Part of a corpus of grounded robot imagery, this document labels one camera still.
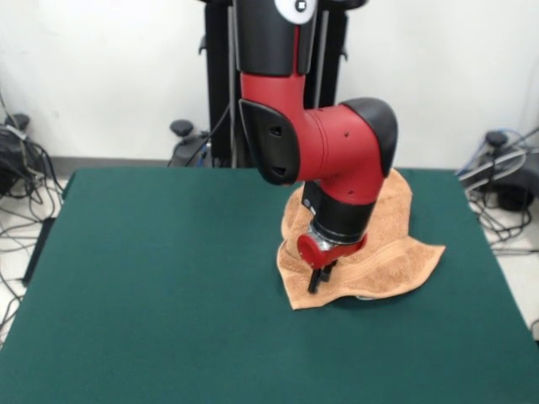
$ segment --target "white wall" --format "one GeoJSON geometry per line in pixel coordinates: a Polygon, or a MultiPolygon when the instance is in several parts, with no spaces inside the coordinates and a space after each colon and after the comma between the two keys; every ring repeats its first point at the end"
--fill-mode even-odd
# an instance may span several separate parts
{"type": "MultiPolygon", "coordinates": [[[[52,155],[168,158],[208,122],[195,0],[0,0],[0,83],[52,155]]],[[[339,99],[386,99],[398,165],[456,167],[484,131],[539,123],[537,0],[371,0],[350,15],[339,99]]]]}

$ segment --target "green tabletop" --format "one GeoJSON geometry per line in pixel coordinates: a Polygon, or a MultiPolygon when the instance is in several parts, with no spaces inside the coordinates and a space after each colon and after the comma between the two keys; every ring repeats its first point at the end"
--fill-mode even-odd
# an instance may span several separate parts
{"type": "Polygon", "coordinates": [[[0,352],[0,402],[539,403],[539,352],[462,190],[409,171],[428,283],[293,311],[290,188],[253,170],[78,172],[0,352]]]}

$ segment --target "red robot arm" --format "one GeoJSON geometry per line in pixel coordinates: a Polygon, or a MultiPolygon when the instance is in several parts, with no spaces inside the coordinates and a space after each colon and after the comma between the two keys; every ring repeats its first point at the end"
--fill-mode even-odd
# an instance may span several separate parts
{"type": "Polygon", "coordinates": [[[262,176],[307,181],[314,218],[298,248],[313,269],[309,290],[335,261],[357,252],[397,145],[392,109],[375,98],[305,110],[316,0],[234,0],[240,109],[262,176]]]}

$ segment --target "brown towel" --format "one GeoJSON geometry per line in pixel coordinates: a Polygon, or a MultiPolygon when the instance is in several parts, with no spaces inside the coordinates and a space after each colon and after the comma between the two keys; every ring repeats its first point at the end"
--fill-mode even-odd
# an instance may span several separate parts
{"type": "Polygon", "coordinates": [[[307,286],[312,270],[301,260],[296,246],[312,219],[301,198],[302,189],[297,189],[286,204],[281,223],[284,241],[277,253],[277,266],[294,310],[321,307],[343,296],[381,299],[407,293],[429,278],[446,249],[408,235],[412,190],[392,170],[372,214],[366,246],[341,258],[329,283],[322,282],[311,295],[307,286]]]}

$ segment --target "white circular logo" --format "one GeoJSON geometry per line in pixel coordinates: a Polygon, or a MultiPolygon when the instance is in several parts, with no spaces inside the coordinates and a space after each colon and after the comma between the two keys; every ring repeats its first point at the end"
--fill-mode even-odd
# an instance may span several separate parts
{"type": "Polygon", "coordinates": [[[274,0],[275,6],[286,20],[293,24],[308,23],[317,9],[317,0],[274,0]]]}

